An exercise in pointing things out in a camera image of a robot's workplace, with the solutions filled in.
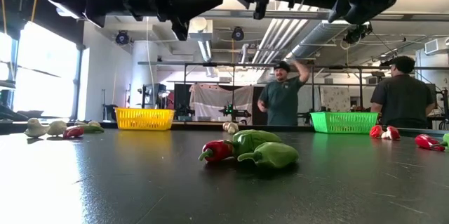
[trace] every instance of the black cap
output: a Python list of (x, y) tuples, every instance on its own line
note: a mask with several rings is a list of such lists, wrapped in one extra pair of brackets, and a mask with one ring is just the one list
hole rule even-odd
[(274, 70), (277, 69), (285, 69), (287, 72), (290, 72), (290, 65), (284, 61), (278, 62), (278, 64), (276, 64), (274, 66)]

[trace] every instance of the green pepper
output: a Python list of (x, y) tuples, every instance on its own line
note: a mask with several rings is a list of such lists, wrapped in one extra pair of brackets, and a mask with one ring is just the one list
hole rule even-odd
[(282, 143), (282, 140), (274, 133), (251, 129), (239, 131), (233, 135), (232, 141), (225, 141), (234, 148), (235, 157), (253, 152), (256, 147), (267, 142)]
[(84, 133), (104, 133), (105, 130), (100, 126), (78, 125), (84, 129)]
[(264, 168), (281, 169), (297, 161), (297, 151), (283, 143), (263, 143), (255, 148), (253, 153), (239, 155), (239, 162), (252, 159), (257, 166)]

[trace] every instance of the person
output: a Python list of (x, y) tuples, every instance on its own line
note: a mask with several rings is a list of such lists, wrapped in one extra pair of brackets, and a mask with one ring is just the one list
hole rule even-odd
[(257, 106), (268, 113), (269, 126), (297, 126), (297, 92), (309, 80), (309, 70), (298, 61), (293, 65), (298, 77), (287, 79), (290, 65), (281, 61), (274, 67), (276, 81), (268, 83), (260, 94)]
[(427, 128), (427, 115), (435, 107), (430, 88), (411, 77), (415, 61), (399, 56), (391, 61), (391, 78), (375, 88), (371, 98), (371, 112), (381, 112), (381, 122), (399, 128)]

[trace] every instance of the dark gray table surface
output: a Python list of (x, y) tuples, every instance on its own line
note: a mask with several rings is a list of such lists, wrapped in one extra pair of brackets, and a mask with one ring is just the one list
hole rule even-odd
[(448, 223), (449, 156), (368, 136), (279, 133), (299, 164), (206, 165), (222, 132), (0, 137), (0, 223)]

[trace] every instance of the red chili pepper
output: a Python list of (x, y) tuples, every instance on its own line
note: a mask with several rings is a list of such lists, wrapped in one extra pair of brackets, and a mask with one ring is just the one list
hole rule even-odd
[(448, 146), (447, 142), (439, 143), (437, 140), (425, 134), (420, 134), (416, 136), (415, 143), (419, 147), (424, 148), (426, 150), (444, 151), (445, 146), (446, 147)]
[(232, 145), (226, 144), (223, 140), (213, 140), (206, 143), (199, 160), (206, 159), (207, 162), (217, 162), (232, 156)]
[(382, 133), (384, 133), (384, 131), (382, 130), (382, 126), (375, 125), (374, 127), (371, 128), (370, 136), (374, 137), (374, 138), (378, 138), (382, 135)]
[(387, 132), (389, 132), (389, 138), (391, 140), (399, 140), (399, 138), (401, 137), (399, 135), (399, 130), (397, 128), (395, 128), (394, 126), (388, 126)]
[(71, 137), (79, 137), (82, 136), (84, 134), (84, 128), (82, 128), (81, 126), (70, 126), (67, 129), (65, 129), (62, 137), (64, 139), (68, 139)]

